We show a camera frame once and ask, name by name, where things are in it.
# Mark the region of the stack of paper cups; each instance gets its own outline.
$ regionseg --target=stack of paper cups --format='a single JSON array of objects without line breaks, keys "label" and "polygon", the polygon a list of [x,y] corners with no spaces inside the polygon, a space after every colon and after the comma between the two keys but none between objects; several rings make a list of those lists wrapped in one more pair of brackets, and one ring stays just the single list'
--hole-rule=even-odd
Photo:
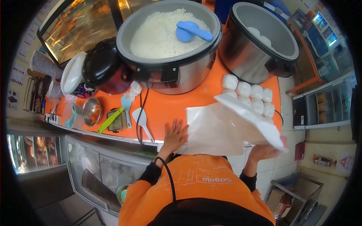
[{"label": "stack of paper cups", "polygon": [[52,80],[49,89],[47,92],[47,97],[61,97],[63,96],[62,90],[60,88],[60,82]]}]

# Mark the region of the rice cooker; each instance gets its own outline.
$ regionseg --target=rice cooker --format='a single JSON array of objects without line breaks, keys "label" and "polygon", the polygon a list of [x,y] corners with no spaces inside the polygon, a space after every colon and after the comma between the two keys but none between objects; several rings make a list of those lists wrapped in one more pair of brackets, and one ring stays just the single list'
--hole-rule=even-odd
[{"label": "rice cooker", "polygon": [[259,5],[239,2],[230,8],[219,53],[221,62],[239,80],[260,84],[272,75],[295,74],[299,49],[290,30],[274,14]]},{"label": "rice cooker", "polygon": [[[188,53],[163,59],[146,59],[131,53],[132,37],[149,15],[182,8],[206,23],[214,36],[211,42]],[[117,34],[117,48],[121,58],[135,70],[136,81],[159,93],[182,94],[195,89],[205,80],[215,61],[221,36],[221,23],[206,6],[193,1],[164,0],[141,8],[122,24]]]}]

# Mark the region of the refrigerator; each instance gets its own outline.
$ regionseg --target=refrigerator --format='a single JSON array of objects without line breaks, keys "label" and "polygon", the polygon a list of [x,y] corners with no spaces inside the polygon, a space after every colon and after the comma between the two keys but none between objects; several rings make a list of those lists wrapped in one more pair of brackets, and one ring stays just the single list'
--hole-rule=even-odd
[{"label": "refrigerator", "polygon": [[355,72],[293,97],[294,129],[317,129],[351,123]]},{"label": "refrigerator", "polygon": [[132,144],[87,135],[66,135],[64,146],[73,191],[92,206],[116,217],[120,208],[109,205],[101,194],[93,194],[84,187],[84,171],[89,170],[96,181],[104,184],[119,201],[118,189],[135,183],[157,155],[156,145]]},{"label": "refrigerator", "polygon": [[18,136],[7,134],[8,148],[15,173],[25,177],[67,165],[60,143],[64,136]]}]

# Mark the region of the cardboard box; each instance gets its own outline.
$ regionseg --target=cardboard box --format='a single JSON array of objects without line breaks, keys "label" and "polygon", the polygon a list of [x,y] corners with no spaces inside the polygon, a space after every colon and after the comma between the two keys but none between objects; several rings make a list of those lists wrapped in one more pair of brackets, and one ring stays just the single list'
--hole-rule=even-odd
[{"label": "cardboard box", "polygon": [[293,197],[290,194],[279,189],[273,189],[266,205],[274,215],[285,217],[292,207],[292,201]]}]

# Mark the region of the black lid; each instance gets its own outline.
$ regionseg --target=black lid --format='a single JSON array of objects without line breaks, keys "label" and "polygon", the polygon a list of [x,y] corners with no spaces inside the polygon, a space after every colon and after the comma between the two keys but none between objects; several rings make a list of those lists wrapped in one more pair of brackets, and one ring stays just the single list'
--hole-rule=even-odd
[{"label": "black lid", "polygon": [[121,63],[115,37],[101,41],[85,57],[82,69],[85,84],[94,88],[106,83],[116,73]]}]

